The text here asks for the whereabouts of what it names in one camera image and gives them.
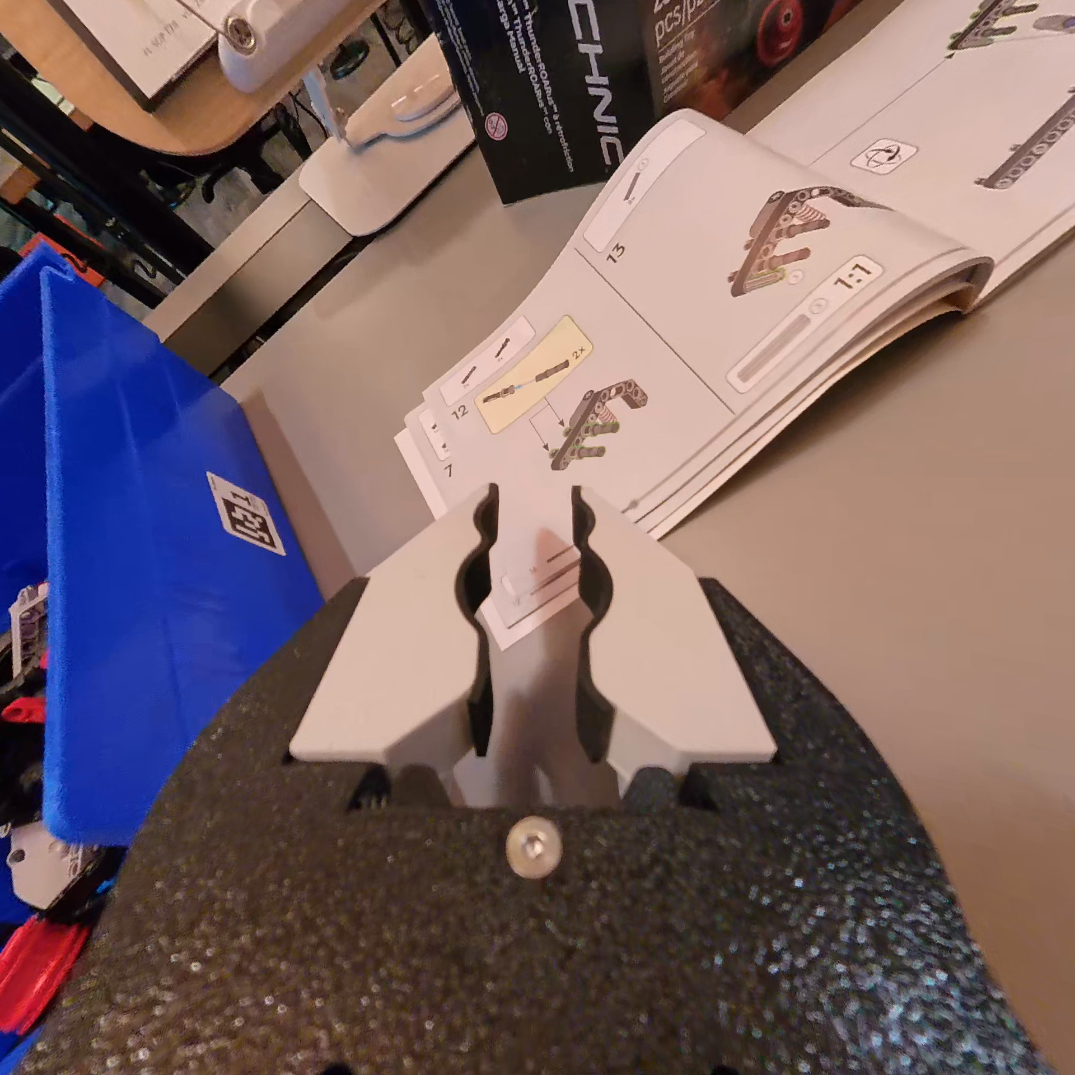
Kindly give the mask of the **white printed tag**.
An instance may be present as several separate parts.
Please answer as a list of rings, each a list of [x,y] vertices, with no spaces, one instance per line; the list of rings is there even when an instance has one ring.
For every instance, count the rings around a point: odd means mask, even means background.
[[[207,472],[207,486],[223,521],[223,530],[266,551],[286,556],[286,548],[262,498]]]

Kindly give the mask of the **grey desk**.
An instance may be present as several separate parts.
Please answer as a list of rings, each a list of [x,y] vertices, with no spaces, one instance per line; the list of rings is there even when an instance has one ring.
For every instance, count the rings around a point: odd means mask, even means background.
[[[596,186],[505,207],[472,149],[357,252],[290,176],[146,325],[223,387],[322,594],[431,515],[395,436],[514,310]],[[1073,1073],[1073,240],[856,369],[665,538],[836,696],[908,792],[971,932]]]

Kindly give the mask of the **white desk lamp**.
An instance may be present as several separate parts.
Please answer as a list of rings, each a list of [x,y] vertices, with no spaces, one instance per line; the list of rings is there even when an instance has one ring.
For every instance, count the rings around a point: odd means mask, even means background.
[[[223,74],[243,92],[267,87],[344,8],[335,1],[230,2],[218,34]],[[349,114],[336,108],[318,68],[306,70],[303,84],[328,134],[302,166],[299,184],[352,236],[395,223],[475,143],[436,35]]]

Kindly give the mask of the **black printed toy set box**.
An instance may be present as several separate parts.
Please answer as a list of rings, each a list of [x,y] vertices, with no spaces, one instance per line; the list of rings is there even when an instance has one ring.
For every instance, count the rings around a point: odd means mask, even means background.
[[[656,121],[717,121],[857,1],[430,1],[505,204],[610,180]]]

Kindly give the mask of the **white instruction booklet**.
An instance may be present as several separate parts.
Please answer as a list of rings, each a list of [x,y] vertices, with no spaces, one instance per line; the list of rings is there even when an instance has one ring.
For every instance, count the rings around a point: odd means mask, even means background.
[[[570,490],[658,539],[869,357],[1073,232],[1073,2],[901,2],[746,133],[682,110],[396,438],[439,518],[499,487],[481,617],[578,597]]]

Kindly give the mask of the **wooden round table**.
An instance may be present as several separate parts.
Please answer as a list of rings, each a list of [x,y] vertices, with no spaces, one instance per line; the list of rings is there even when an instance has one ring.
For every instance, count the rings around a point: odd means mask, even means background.
[[[236,141],[378,8],[378,1],[348,2],[255,94],[238,91],[218,60],[206,58],[152,113],[140,108],[48,2],[3,1],[1,34],[95,125],[154,150],[203,156]]]

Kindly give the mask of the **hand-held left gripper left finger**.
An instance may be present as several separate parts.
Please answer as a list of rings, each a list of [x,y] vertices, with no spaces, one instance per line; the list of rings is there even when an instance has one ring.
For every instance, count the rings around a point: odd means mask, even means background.
[[[500,496],[481,486],[370,571],[290,744],[304,762],[357,762],[388,777],[429,770],[452,804],[455,766],[486,755],[493,722],[490,594]]]

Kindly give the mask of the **blue plastic bin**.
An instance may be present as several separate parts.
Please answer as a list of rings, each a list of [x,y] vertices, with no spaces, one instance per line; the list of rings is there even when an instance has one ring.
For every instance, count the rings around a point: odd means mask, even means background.
[[[48,247],[2,281],[2,631],[48,585],[44,820],[130,846],[184,752],[321,596],[244,410]],[[223,530],[207,472],[286,556]]]

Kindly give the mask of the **pile of toy bricks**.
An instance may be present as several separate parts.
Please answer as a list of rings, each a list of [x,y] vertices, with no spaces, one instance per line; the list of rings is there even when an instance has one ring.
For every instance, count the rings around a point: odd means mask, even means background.
[[[86,947],[124,848],[70,843],[44,820],[48,585],[22,588],[2,632],[1,1037],[27,1040]]]

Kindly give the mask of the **black metal frame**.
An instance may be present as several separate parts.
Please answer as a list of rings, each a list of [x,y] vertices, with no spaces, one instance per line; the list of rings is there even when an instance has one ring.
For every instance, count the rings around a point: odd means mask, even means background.
[[[234,170],[260,194],[273,194],[284,178],[262,152],[276,135],[285,137],[301,158],[310,154],[301,126],[284,104],[223,150],[169,155],[95,121],[82,128],[35,87],[35,68],[6,40],[1,72],[2,149],[30,172],[51,205],[73,205],[89,235],[108,233],[120,250],[141,258],[149,278],[162,275],[177,284],[207,260],[211,243],[176,212],[190,194],[213,201],[216,185]]]

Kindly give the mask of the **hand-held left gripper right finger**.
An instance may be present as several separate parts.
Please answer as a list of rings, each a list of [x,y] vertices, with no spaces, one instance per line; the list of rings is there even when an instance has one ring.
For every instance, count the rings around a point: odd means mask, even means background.
[[[648,769],[768,763],[777,754],[702,580],[592,488],[571,490],[579,642],[575,726],[625,798]]]

